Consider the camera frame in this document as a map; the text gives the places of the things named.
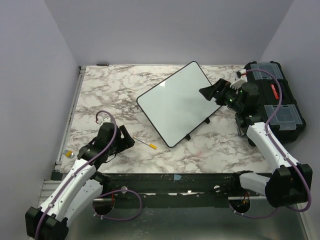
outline gray wall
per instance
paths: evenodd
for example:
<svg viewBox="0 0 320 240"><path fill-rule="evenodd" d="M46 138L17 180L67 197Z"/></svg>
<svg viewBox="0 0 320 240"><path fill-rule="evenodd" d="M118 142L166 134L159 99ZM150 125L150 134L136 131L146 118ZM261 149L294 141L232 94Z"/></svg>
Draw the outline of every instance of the gray wall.
<svg viewBox="0 0 320 240"><path fill-rule="evenodd" d="M246 64L293 0L45 0L79 65Z"/></svg>
<svg viewBox="0 0 320 240"><path fill-rule="evenodd" d="M0 238L27 239L53 169L79 69L42 0L3 0L0 9Z"/></svg>
<svg viewBox="0 0 320 240"><path fill-rule="evenodd" d="M307 127L289 146L301 163L313 169L309 213L320 236L320 1L295 0L262 56L281 63Z"/></svg>

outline white marble countertop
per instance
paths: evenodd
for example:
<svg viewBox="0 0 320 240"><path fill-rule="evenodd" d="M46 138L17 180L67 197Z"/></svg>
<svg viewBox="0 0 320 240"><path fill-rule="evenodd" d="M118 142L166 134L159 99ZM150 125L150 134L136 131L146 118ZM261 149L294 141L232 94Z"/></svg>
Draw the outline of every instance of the white marble countertop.
<svg viewBox="0 0 320 240"><path fill-rule="evenodd" d="M102 173L232 173L251 170L269 172L267 162L245 137L239 137L235 113L226 107L210 117L176 147L169 148L158 135L141 109L138 96L161 82L181 65L113 65L88 66L80 90L66 148L77 155L99 129L95 114L106 110L114 115L117 125L125 125L136 135L157 146L157 150L136 141L134 147L103 164ZM214 83L219 78L233 79L242 65L201 66ZM67 173L76 157L62 160L61 172Z"/></svg>

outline whiteboard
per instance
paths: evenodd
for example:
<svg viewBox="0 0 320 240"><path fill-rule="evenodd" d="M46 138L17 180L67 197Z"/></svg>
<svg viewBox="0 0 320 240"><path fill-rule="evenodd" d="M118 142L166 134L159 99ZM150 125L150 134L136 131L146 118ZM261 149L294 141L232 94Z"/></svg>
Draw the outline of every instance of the whiteboard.
<svg viewBox="0 0 320 240"><path fill-rule="evenodd" d="M219 109L199 92L209 86L207 76L193 61L140 95L136 102L165 144L173 148Z"/></svg>

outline pen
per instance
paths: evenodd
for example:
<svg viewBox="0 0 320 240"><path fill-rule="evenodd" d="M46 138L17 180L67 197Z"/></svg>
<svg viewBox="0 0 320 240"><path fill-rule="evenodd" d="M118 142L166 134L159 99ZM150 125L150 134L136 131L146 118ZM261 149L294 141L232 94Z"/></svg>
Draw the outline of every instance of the pen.
<svg viewBox="0 0 320 240"><path fill-rule="evenodd" d="M147 142L143 141L142 139L138 138L137 136L133 136L133 138L135 140L138 140L139 142L145 144L145 145L148 145L150 148L157 149L157 147L155 145L153 145L151 143L147 143Z"/></svg>

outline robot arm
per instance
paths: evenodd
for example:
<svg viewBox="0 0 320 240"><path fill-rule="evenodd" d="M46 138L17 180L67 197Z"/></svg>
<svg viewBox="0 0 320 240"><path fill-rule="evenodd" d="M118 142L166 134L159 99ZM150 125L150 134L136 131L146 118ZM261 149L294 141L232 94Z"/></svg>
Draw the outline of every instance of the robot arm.
<svg viewBox="0 0 320 240"><path fill-rule="evenodd" d="M80 149L78 159L75 160L71 171L52 195L39 208L29 208L25 214L26 231L29 237L64 240L74 218L101 195L107 180L97 169L107 162L109 156L118 154L135 144L125 126L117 127L114 141L109 148L88 164L110 143L114 132L113 123L103 123L97 137ZM39 224L40 231L36 236Z"/></svg>
<svg viewBox="0 0 320 240"><path fill-rule="evenodd" d="M312 169L308 164L300 164L292 157L269 126L266 129L266 123L258 111L258 87L254 83L247 82L244 73L239 72L232 84L221 78L214 85L202 88L199 92L208 101L215 98L218 105L228 106L236 112L238 128L248 137L250 145L258 147L271 168L270 178L248 171L237 173L236 186L266 196L268 202L275 208L309 200L306 186L295 167L302 174L309 189Z"/></svg>

